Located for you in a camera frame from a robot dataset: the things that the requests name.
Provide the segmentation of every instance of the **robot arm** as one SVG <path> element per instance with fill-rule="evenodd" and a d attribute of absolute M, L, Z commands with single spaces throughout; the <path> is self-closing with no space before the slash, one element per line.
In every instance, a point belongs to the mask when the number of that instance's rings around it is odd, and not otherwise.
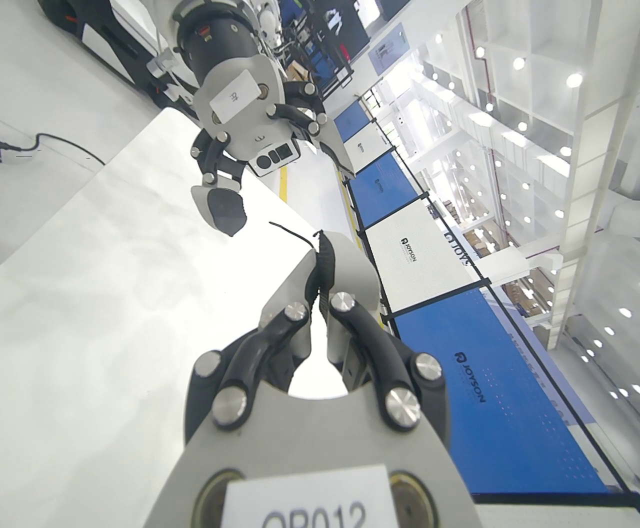
<path fill-rule="evenodd" d="M 258 177 L 285 166 L 299 158 L 299 140 L 312 142 L 346 177 L 354 176 L 316 86 L 286 81 L 248 3 L 143 0 L 143 4 L 199 84 L 193 107 L 203 130 L 191 155 L 203 180 L 192 195 L 208 224 L 230 236 L 240 230 L 246 222 L 238 195 L 245 166 Z M 274 14 L 268 6 L 263 11 Z M 313 117 L 299 108 L 310 109 Z"/>
<path fill-rule="evenodd" d="M 146 528 L 219 528 L 232 480 L 379 464 L 390 476 L 400 528 L 480 528 L 445 448 L 440 364 L 378 324 L 378 277 L 351 241 L 320 233 L 319 245 L 268 301 L 256 329 L 196 361 L 186 448 Z M 328 359 L 349 394 L 301 400 L 287 391 L 310 354 L 318 296 Z"/>

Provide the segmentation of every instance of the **metal screw cap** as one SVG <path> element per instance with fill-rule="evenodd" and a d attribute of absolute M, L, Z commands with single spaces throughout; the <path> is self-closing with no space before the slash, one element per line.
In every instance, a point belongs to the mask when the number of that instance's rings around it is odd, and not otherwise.
<path fill-rule="evenodd" d="M 436 381 L 442 377 L 442 366 L 438 360 L 430 354 L 418 354 L 415 359 L 418 373 L 428 381 Z"/>
<path fill-rule="evenodd" d="M 208 378 L 216 371 L 219 364 L 220 352 L 217 350 L 210 350 L 196 359 L 195 365 L 193 366 L 193 372 L 195 372 L 200 378 Z"/>
<path fill-rule="evenodd" d="M 385 398 L 385 407 L 391 419 L 403 428 L 414 428 L 420 421 L 420 404 L 407 388 L 392 388 Z"/>
<path fill-rule="evenodd" d="M 339 291 L 331 298 L 331 306 L 342 313 L 350 312 L 355 305 L 356 300 L 346 291 Z"/>
<path fill-rule="evenodd" d="M 246 392 L 243 389 L 235 385 L 225 387 L 213 400 L 213 421 L 219 426 L 235 424 L 244 414 L 246 404 Z"/>
<path fill-rule="evenodd" d="M 302 321 L 307 315 L 307 307 L 297 301 L 287 305 L 284 309 L 286 318 L 290 321 Z"/>

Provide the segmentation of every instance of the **floor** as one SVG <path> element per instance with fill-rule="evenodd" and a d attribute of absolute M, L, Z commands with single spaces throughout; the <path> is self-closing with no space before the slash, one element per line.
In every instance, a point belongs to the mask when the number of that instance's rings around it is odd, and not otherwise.
<path fill-rule="evenodd" d="M 105 161 L 159 110 L 53 26 L 36 0 L 0 2 L 0 140 L 30 146 L 37 132 L 81 144 Z M 0 165 L 0 262 L 96 173 L 82 152 L 43 140 L 33 158 L 4 153 Z"/>

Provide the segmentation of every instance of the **white tabletop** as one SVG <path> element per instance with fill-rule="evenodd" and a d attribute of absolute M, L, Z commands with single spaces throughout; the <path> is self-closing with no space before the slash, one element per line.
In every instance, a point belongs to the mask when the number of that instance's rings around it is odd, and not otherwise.
<path fill-rule="evenodd" d="M 255 328 L 308 251 L 268 221 L 311 226 L 248 174 L 245 228 L 204 222 L 197 132 L 164 110 L 0 267 L 0 526 L 141 526 L 193 362 Z"/>

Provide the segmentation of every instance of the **label sticker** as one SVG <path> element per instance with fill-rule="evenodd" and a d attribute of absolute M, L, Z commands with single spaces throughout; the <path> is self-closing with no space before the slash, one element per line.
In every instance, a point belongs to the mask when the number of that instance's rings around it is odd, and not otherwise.
<path fill-rule="evenodd" d="M 259 95 L 260 88 L 258 88 L 251 72 L 244 70 L 209 101 L 209 106 L 216 113 L 220 122 L 224 124 Z"/>
<path fill-rule="evenodd" d="M 222 528 L 397 528 L 384 465 L 229 484 Z"/>

